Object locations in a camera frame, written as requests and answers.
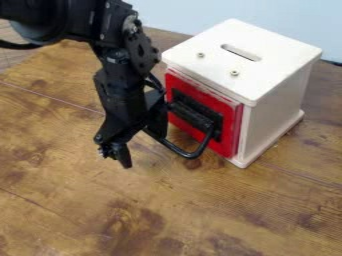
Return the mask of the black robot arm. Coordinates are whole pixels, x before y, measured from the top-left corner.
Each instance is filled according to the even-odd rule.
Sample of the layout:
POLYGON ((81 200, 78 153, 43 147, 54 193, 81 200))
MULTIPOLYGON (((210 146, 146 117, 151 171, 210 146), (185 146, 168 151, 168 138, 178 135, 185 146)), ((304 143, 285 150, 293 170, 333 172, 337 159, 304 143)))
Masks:
POLYGON ((133 166, 129 141, 168 118, 165 88, 153 74, 159 50, 143 30, 139 13, 123 0, 0 0, 0 19, 25 42, 0 39, 0 48, 30 50, 66 39, 90 45, 102 68, 94 83, 106 117, 94 137, 103 157, 133 166))

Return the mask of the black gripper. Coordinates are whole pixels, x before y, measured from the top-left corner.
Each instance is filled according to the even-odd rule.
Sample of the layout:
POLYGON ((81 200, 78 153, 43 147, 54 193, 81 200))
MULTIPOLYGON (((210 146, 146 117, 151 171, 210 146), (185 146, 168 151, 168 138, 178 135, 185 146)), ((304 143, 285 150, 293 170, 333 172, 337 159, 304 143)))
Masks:
POLYGON ((129 169, 133 160, 127 143, 139 131, 149 125, 147 130, 157 139, 168 136, 165 88, 153 73, 135 79, 133 75, 109 74, 101 69, 94 82, 105 110, 105 122, 94 141, 102 156, 118 160, 129 169))

